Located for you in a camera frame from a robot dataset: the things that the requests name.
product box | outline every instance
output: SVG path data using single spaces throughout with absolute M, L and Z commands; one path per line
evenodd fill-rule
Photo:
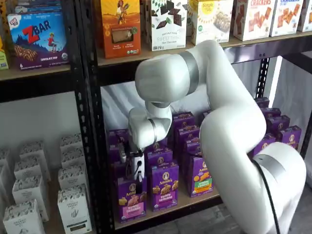
M 59 191 L 58 209 L 66 234 L 84 234 L 92 231 L 84 185 Z
M 50 203 L 42 176 L 17 179 L 14 183 L 12 193 L 16 204 L 35 199 L 38 203 L 42 221 L 49 221 Z
M 47 179 L 48 181 L 51 181 L 50 167 L 49 167 L 49 160 L 48 160 L 49 157 L 48 157 L 46 148 L 42 140 L 29 142 L 22 146 L 19 152 L 20 158 L 23 159 L 30 155 L 37 157 L 37 159 L 39 160 L 41 170 L 44 173 L 44 178 Z
M 254 99 L 260 108 L 269 107 L 270 100 L 267 97 L 259 97 Z
M 35 199 L 7 207 L 3 223 L 8 234 L 45 234 Z
M 275 0 L 236 0 L 233 35 L 241 40 L 269 36 Z
M 152 51 L 184 48 L 186 45 L 187 0 L 153 0 Z
M 120 222 L 130 221 L 146 215 L 146 177 L 142 183 L 142 193 L 136 194 L 136 181 L 118 178 L 117 193 Z
M 139 0 L 101 0 L 107 59 L 141 53 Z
M 265 107 L 265 108 L 260 108 L 262 111 L 262 114 L 264 115 L 264 118 L 271 118 L 271 117 L 277 117 L 277 116 L 281 116 L 281 111 L 279 108 L 269 108 L 269 107 Z
M 68 63 L 61 11 L 10 14 L 8 21 L 21 70 Z
M 190 5 L 194 45 L 205 40 L 229 41 L 233 0 L 191 0 Z
M 312 1 L 303 0 L 301 15 L 298 23 L 298 31 L 312 31 Z
M 276 141 L 283 142 L 298 149 L 298 144 L 301 136 L 301 128 L 297 125 L 281 130 L 276 135 Z
M 28 156 L 17 162 L 14 168 L 14 175 L 16 179 L 25 179 L 32 176 L 43 176 L 43 178 L 46 180 L 45 174 L 42 172 L 42 168 L 40 167 L 39 160 L 36 156 Z
M 153 211 L 177 205 L 179 166 L 176 161 L 152 166 L 151 181 Z
M 270 36 L 294 34 L 297 31 L 303 0 L 276 0 Z
M 75 165 L 86 165 L 86 159 L 84 157 L 83 147 L 75 146 L 68 148 L 62 153 L 62 168 L 67 168 Z
M 267 118 L 267 132 L 276 133 L 289 127 L 290 118 L 287 116 L 277 116 Z
M 276 138 L 274 137 L 273 134 L 271 134 L 271 133 L 265 134 L 265 136 L 262 138 L 262 140 L 259 142 L 259 144 L 257 144 L 256 147 L 248 153 L 248 156 L 250 158 L 253 158 L 256 154 L 258 154 L 265 147 L 267 147 L 271 143 L 275 142 L 275 140 L 276 140 Z

white tea box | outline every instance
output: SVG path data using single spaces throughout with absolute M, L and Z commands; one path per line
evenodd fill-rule
M 235 0 L 233 35 L 241 40 L 267 38 L 270 34 L 275 0 Z
M 153 0 L 151 3 L 152 51 L 184 48 L 187 0 Z
M 194 45 L 205 40 L 229 41 L 233 0 L 194 0 L 191 7 Z
M 84 185 L 59 191 L 58 209 L 66 234 L 84 234 L 92 231 Z
M 30 155 L 36 156 L 38 158 L 42 172 L 45 174 L 45 179 L 51 181 L 49 160 L 46 158 L 47 152 L 42 140 L 29 142 L 22 146 L 19 153 L 20 158 L 23 159 Z
M 45 234 L 36 200 L 6 208 L 3 223 L 8 234 Z
M 16 204 L 35 199 L 43 222 L 49 221 L 50 203 L 42 176 L 17 179 L 12 190 Z
M 294 34 L 297 31 L 303 0 L 276 0 L 270 36 Z
M 303 0 L 298 31 L 312 31 L 312 0 Z
M 43 176 L 39 160 L 36 156 L 28 156 L 15 164 L 14 175 L 16 179 L 25 179 L 31 176 Z
M 75 165 L 86 165 L 83 147 L 75 146 L 67 148 L 62 152 L 62 168 L 67 168 Z
M 14 157 L 9 148 L 0 149 L 0 166 L 5 166 L 14 178 Z

cardboard box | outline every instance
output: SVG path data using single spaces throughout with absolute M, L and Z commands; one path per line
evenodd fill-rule
M 301 15 L 298 23 L 298 31 L 312 31 L 312 1 L 303 0 Z
M 229 41 L 233 0 L 193 0 L 191 7 L 194 45 L 205 40 Z
M 241 40 L 267 38 L 275 0 L 236 0 L 233 35 Z
M 303 0 L 276 0 L 270 36 L 294 34 L 297 31 Z
M 107 59 L 141 53 L 139 0 L 101 0 Z
M 8 234 L 45 234 L 35 199 L 7 207 L 3 223 Z
M 276 135 L 276 141 L 283 142 L 298 149 L 298 144 L 301 136 L 301 128 L 297 125 L 281 130 Z
M 265 147 L 267 147 L 271 143 L 275 142 L 275 140 L 276 140 L 276 138 L 274 137 L 273 134 L 271 134 L 271 133 L 265 134 L 265 136 L 262 138 L 262 140 L 259 142 L 259 144 L 257 144 L 256 147 L 248 153 L 248 156 L 250 158 L 253 158 L 256 154 L 258 154 Z
M 50 219 L 50 202 L 42 176 L 17 179 L 12 189 L 16 204 L 35 199 L 43 222 Z
M 152 166 L 151 181 L 153 211 L 177 205 L 179 166 L 176 161 Z
M 58 209 L 66 234 L 84 234 L 92 231 L 84 185 L 59 191 Z
M 118 178 L 118 210 L 121 223 L 146 215 L 147 179 L 142 182 L 142 193 L 136 194 L 136 181 Z
M 153 0 L 152 51 L 185 48 L 187 0 Z

robotic arm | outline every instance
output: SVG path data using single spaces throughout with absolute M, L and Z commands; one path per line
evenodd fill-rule
M 133 145 L 143 149 L 165 138 L 172 122 L 170 103 L 205 83 L 213 111 L 201 125 L 200 143 L 220 196 L 246 233 L 276 233 L 263 179 L 246 154 L 263 138 L 266 122 L 217 42 L 205 41 L 139 65 L 136 89 L 146 110 L 129 113 Z M 305 163 L 294 148 L 278 142 L 254 159 L 268 182 L 281 233 L 286 234 L 304 188 Z

